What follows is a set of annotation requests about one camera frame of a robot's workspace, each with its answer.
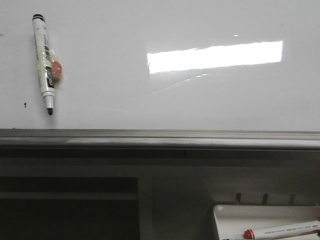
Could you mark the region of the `white black whiteboard marker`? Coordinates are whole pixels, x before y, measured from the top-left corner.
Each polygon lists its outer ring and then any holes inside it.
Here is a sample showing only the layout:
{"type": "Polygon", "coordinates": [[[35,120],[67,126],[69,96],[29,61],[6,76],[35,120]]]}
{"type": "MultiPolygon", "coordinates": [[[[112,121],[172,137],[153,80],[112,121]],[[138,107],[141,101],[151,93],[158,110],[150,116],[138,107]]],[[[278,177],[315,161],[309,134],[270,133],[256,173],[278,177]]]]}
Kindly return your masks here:
{"type": "Polygon", "coordinates": [[[41,95],[45,102],[48,114],[51,116],[54,111],[55,83],[62,76],[62,66],[58,61],[52,59],[52,49],[49,46],[46,21],[43,15],[32,16],[32,26],[35,41],[37,69],[41,95]]]}

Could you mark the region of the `white plastic marker tray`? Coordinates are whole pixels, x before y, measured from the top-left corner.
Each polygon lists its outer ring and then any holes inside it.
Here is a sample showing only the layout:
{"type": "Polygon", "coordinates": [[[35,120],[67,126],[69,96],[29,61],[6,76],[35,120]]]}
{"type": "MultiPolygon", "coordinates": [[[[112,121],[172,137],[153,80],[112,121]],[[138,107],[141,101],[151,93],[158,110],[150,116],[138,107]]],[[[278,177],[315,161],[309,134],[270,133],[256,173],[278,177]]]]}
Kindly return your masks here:
{"type": "Polygon", "coordinates": [[[320,218],[318,206],[215,205],[212,228],[215,240],[242,240],[248,229],[273,227],[320,218]]]}

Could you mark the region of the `white whiteboard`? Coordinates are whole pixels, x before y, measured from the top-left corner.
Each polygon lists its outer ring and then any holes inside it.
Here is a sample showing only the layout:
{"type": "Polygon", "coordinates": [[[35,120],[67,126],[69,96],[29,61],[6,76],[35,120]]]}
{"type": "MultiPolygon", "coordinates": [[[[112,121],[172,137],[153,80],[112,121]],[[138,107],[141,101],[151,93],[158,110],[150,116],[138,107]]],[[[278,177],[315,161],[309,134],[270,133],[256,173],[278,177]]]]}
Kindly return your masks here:
{"type": "Polygon", "coordinates": [[[317,0],[3,0],[4,147],[318,149],[317,0]],[[62,67],[41,95],[32,18],[62,67]]]}

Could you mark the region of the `red capped whiteboard marker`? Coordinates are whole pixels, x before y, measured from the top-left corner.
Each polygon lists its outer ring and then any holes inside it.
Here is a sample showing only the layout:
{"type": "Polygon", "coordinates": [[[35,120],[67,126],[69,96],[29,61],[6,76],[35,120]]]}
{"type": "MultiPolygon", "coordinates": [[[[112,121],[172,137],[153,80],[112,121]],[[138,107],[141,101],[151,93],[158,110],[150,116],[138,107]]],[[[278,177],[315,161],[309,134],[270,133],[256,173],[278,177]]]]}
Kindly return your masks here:
{"type": "Polygon", "coordinates": [[[247,229],[244,231],[243,236],[247,240],[277,239],[305,235],[319,230],[320,221],[313,220],[307,222],[247,229]]]}

